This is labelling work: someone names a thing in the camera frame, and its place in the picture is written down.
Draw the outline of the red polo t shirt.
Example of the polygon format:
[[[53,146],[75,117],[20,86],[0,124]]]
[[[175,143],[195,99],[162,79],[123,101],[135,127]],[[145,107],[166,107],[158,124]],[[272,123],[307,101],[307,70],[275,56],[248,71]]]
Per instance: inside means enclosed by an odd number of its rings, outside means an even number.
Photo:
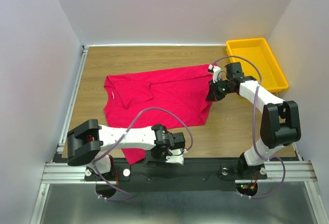
[[[212,103],[206,101],[212,75],[208,65],[109,75],[104,89],[108,126],[127,128],[138,113],[146,111],[135,128],[162,124],[168,129],[202,126]]]

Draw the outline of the yellow plastic bin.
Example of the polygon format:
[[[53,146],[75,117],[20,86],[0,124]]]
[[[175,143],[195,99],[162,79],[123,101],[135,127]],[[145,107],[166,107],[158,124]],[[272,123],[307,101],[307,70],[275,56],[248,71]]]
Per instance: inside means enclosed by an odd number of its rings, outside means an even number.
[[[226,47],[228,55],[246,58],[254,64],[251,66],[241,59],[230,58],[231,63],[241,62],[244,74],[257,80],[258,70],[262,76],[261,85],[269,92],[281,92],[289,88],[286,77],[264,38],[228,40]]]

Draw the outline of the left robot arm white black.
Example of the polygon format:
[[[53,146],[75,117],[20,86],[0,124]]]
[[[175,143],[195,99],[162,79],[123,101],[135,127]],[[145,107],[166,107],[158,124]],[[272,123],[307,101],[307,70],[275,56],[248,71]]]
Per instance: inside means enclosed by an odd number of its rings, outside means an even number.
[[[67,164],[87,166],[101,174],[113,170],[111,151],[141,149],[146,166],[160,164],[183,165],[185,149],[183,133],[171,133],[164,125],[143,128],[113,128],[89,119],[67,133]]]

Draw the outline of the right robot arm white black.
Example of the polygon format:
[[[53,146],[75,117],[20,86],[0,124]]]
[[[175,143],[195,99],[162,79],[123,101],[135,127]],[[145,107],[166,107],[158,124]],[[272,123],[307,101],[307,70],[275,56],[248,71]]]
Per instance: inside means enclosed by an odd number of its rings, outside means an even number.
[[[253,111],[259,110],[262,114],[260,138],[253,139],[252,147],[240,155],[237,163],[237,174],[243,177],[257,172],[277,151],[300,140],[299,109],[295,101],[278,98],[256,78],[246,76],[239,62],[227,64],[225,68],[226,79],[223,80],[221,68],[209,65],[212,80],[206,100],[216,102],[227,94],[236,93],[253,104]]]

